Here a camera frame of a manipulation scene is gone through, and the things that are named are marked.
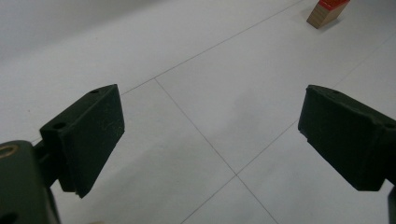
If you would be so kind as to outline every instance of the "tile grout line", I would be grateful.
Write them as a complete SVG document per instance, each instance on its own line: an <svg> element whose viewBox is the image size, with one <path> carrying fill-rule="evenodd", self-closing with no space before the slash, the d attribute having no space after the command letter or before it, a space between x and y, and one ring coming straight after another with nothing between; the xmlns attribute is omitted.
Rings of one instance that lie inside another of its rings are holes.
<svg viewBox="0 0 396 224"><path fill-rule="evenodd" d="M219 43L213 45L212 47L209 47L208 49L205 49L204 51L199 52L198 54L196 54L196 55L190 57L189 59L187 59L187 60L185 60L185 61L183 61L183 62L181 62L181 63L178 63L178 64L172 66L171 68L166 69L165 71L161 72L159 75L157 75L157 76L155 76L155 77L152 77L152 78L150 78L150 79L147 80L147 81L144 81L143 83L137 85L136 87L131 88L130 90L128 90L128 91L122 93L121 95L124 95L124 94L126 94L126 93L128 93L128 92L130 92L130 91L133 91L134 89L136 89L136 88L138 88L138 87L140 87L140 86L142 86L142 85L144 85L144 84L150 82L151 80L153 80L153 79L155 79L155 78L157 78L157 77L162 76L163 74L165 74L165 73L167 73L167 72L169 72L169 71L171 71L171 70L173 70L173 69L175 69L175 68L181 66L182 64L184 64L184 63L186 63L186 62L188 62L188 61L190 61L190 60L192 60L192 59L194 59L194 58L196 58L196 57L198 57L198 56L200 56L200 55L202 55L202 54L204 54L204 53L210 51L211 49L213 49L213 48L215 48L215 47L217 47L217 46L219 46L219 45L221 45L221 44L223 44L223 43L225 43L225 42L231 40L232 38L234 38L234 37L236 37L236 36L238 36L238 35L241 35L242 33L246 32L246 31L248 31L248 30L250 30L250 29L252 29L252 28L254 28L254 27L258 26L258 25L260 25L261 23L263 23L263 22L265 22L265 21L267 21L267 20L270 20L271 18L273 18L274 16L278 15L279 13L282 13L282 12L286 11L287 9L289 9L289 8L291 8L291 7L294 7L294 6L298 5L299 3L303 2L303 1L304 1L304 0L299 0L298 2L296 2L296 3L292 4L292 5L290 5L290 6L286 7L286 8L284 8L284 9L282 9L282 10L280 10L280 11L278 11L277 13L275 13L275 14L273 14L273 15L271 15L271 16L269 16L269 17L267 17L267 18L265 18L265 19L263 19L263 20L261 20L261 21L259 21L259 22L256 22L256 23L254 23L253 25L250 25L248 28L246 28L246 29L244 29L244 30L238 32L237 34L232 35L232 36L230 36L230 37L227 37L227 38L223 39L222 41L220 41Z"/></svg>
<svg viewBox="0 0 396 224"><path fill-rule="evenodd" d="M219 154L219 152L213 147L213 145L207 140L207 138L204 136L204 134L198 129L198 127L195 125L194 122L187 116L187 114L181 109L181 107L176 103L174 98L165 90L165 88L161 85L161 83L155 78L157 81L157 84L163 89L163 91L168 95L168 97L172 100L172 102L175 104L175 106L180 110L180 112L186 117L186 119L192 124L192 126L195 128L195 130L206 140L206 142L212 147L212 149L221 157L221 159L227 164L227 166L233 171L233 174L236 175L236 172L231 168L230 164Z"/></svg>
<svg viewBox="0 0 396 224"><path fill-rule="evenodd" d="M376 53L384 44L386 44L388 41L390 41L394 36L396 36L396 32L391 34L380 45L378 45L378 47L373 49L373 51L370 52L363 60L361 60L361 62L358 63L358 65L356 65L354 68L352 68L344 77L342 77L337 83L335 83L335 85L332 86L332 89L336 88L339 84L341 84L341 82L343 82L347 77L349 77L353 73L353 71L355 71L359 66L364 64L367 61L367 59L369 59L374 53Z"/></svg>
<svg viewBox="0 0 396 224"><path fill-rule="evenodd" d="M270 144L268 144L268 146L266 146L259 154L257 154L248 164L246 164L240 171L238 171L238 173L236 173L236 175L239 175L243 170L245 170L245 168L247 168L253 161L255 161L264 151L265 149L267 149L268 147L270 147L280 136L282 136L287 130L289 130L294 124L295 122L297 122L299 119L295 120L291 125L289 125L288 128L285 129L285 131L283 131L280 135L278 135L274 140L272 140L270 142Z"/></svg>
<svg viewBox="0 0 396 224"><path fill-rule="evenodd" d="M189 214L186 218L184 218L184 220L182 222L180 222L180 224L183 224L184 222L186 222L192 215L194 215L202 206L204 206L207 202L209 202L213 197L215 197L215 195L221 191L226 185L228 185L228 183L230 183L234 178L236 178L237 175L234 175L229 181L227 181L227 183L225 183L223 186L221 186L221 188L219 188L218 190L216 190L216 192L214 192L208 199L206 199L203 203L201 203L201 205L199 205L191 214Z"/></svg>
<svg viewBox="0 0 396 224"><path fill-rule="evenodd" d="M264 206L264 204L262 204L262 202L260 202L260 200L256 197L256 195L250 190L250 188L248 187L247 184L245 184L245 182L241 179L241 177L239 177L239 175L237 175L236 177L238 177L238 179L242 182L242 184L245 185L245 188L247 188L247 190L251 193L251 195L253 195L253 197L257 200L257 202L262 206L262 208L268 213L268 215L271 217L271 219L276 223L279 224L279 222L277 222L277 220L273 217L273 215L268 211L268 209Z"/></svg>

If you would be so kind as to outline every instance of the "floor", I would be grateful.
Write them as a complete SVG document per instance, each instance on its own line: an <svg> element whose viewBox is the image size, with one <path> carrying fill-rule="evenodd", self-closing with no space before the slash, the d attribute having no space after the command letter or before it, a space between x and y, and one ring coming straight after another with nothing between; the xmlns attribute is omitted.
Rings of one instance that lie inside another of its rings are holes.
<svg viewBox="0 0 396 224"><path fill-rule="evenodd" d="M308 84L396 119L396 2L0 2L0 142L117 83L126 132L82 200L52 186L65 224L388 223L385 182L357 192L297 130Z"/></svg>

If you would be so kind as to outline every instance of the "black object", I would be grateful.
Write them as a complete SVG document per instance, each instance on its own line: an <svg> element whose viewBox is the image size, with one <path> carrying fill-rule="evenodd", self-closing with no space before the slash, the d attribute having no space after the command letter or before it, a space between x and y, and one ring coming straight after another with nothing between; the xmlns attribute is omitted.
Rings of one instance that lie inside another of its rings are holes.
<svg viewBox="0 0 396 224"><path fill-rule="evenodd" d="M395 184L396 121L339 91L308 86L298 128L357 190Z"/></svg>
<svg viewBox="0 0 396 224"><path fill-rule="evenodd" d="M81 198L124 133L117 85L85 94L41 129L43 140L0 145L0 224L60 223L50 186Z"/></svg>

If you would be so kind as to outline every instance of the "brown box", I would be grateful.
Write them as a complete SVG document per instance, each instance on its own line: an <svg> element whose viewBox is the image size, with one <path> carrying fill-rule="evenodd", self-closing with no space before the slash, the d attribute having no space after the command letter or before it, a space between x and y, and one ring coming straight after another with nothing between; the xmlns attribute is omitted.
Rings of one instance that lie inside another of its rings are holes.
<svg viewBox="0 0 396 224"><path fill-rule="evenodd" d="M344 1L332 1L328 3L324 0L320 0L315 6L314 10L311 12L307 22L315 28L320 28L329 22L338 18L341 12L349 3L348 0Z"/></svg>

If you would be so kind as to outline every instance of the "white surface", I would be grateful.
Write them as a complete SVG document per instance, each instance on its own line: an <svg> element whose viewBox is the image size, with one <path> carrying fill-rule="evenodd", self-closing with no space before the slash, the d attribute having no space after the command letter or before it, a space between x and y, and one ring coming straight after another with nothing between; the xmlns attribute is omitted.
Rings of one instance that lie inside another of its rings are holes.
<svg viewBox="0 0 396 224"><path fill-rule="evenodd" d="M52 187L65 224L386 224L390 183L357 192L290 125L308 84L396 119L396 3L321 30L315 3L2 1L0 142L118 83L126 133L91 193Z"/></svg>

